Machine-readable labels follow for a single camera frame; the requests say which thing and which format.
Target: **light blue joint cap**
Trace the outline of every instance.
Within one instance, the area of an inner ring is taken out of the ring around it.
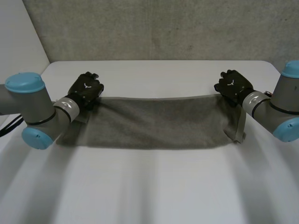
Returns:
[[[34,72],[13,75],[5,81],[5,87],[11,92],[33,93],[45,88],[41,76]]]
[[[283,142],[295,141],[299,138],[299,118],[293,118],[280,124],[273,135]]]
[[[22,138],[27,145],[36,149],[46,149],[53,143],[53,140],[50,136],[38,129],[31,127],[24,128],[22,132]]]
[[[281,75],[289,78],[299,78],[299,61],[289,61],[285,64]]]

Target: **black cable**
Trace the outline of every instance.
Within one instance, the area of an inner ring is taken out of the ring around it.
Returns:
[[[15,119],[13,119],[8,125],[6,125],[4,128],[2,128],[0,130],[0,137],[10,133],[12,130],[14,130],[17,126],[19,126],[22,122],[24,121],[24,119],[22,118],[21,115],[19,115],[18,117],[16,117]]]

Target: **white wall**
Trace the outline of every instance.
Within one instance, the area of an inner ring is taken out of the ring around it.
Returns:
[[[0,83],[18,72],[41,74],[49,60],[22,0],[0,1]],[[0,124],[7,116],[0,117]]]

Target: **fabric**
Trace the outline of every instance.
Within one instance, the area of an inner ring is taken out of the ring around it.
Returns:
[[[203,149],[242,142],[246,115],[220,95],[101,98],[87,124],[74,121],[58,144],[135,149]]]

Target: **glove logo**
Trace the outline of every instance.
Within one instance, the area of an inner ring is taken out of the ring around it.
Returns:
[[[231,84],[228,84],[228,85],[234,85],[234,80],[233,80],[233,82]]]
[[[84,84],[84,87],[87,89],[87,88],[91,88],[91,86],[87,86],[86,84]]]

